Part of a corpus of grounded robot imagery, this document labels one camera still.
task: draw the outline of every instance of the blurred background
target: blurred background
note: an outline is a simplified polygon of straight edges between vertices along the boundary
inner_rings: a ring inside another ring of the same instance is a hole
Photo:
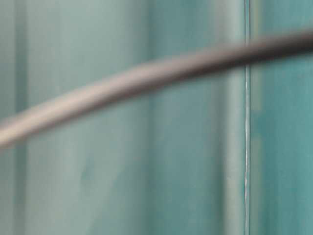
[[[0,118],[142,62],[310,28],[312,10],[310,0],[0,0]],[[0,233],[310,234],[311,62],[180,84],[2,151]]]

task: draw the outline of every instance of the wire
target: wire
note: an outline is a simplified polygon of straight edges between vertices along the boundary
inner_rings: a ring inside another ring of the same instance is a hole
[[[270,37],[248,46],[204,50],[142,64],[23,111],[0,124],[0,150],[44,130],[136,95],[246,64],[313,51],[313,31]]]

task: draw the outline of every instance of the cable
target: cable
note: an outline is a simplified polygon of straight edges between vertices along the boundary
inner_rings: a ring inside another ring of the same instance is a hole
[[[204,50],[142,64],[30,108],[0,124],[0,150],[84,114],[205,74],[313,51],[313,31],[271,37],[248,46]]]

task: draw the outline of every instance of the glass panel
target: glass panel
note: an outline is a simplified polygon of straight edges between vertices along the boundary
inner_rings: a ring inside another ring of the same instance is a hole
[[[1,118],[203,47],[244,41],[235,0],[3,0]],[[140,97],[1,152],[6,235],[244,231],[244,71]]]

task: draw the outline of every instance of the vertical strip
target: vertical strip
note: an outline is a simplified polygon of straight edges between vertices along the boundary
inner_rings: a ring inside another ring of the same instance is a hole
[[[26,0],[15,0],[15,110],[27,107],[27,15]],[[25,234],[26,143],[15,150],[14,234]]]
[[[250,0],[245,0],[245,43],[250,42]],[[250,66],[245,67],[245,235],[250,222]]]

